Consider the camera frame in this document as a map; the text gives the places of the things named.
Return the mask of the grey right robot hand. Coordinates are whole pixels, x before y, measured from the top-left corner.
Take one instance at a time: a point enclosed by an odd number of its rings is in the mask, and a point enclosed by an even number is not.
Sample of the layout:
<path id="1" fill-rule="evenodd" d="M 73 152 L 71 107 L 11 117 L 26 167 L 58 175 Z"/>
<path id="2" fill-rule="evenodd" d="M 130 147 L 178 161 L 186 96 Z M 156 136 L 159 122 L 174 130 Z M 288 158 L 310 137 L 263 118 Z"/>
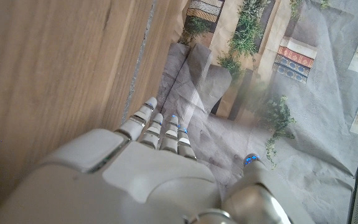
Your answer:
<path id="1" fill-rule="evenodd" d="M 91 130 L 42 159 L 0 206 L 0 223 L 311 223 L 256 154 L 225 196 L 187 130 L 147 100 L 117 130 Z"/>

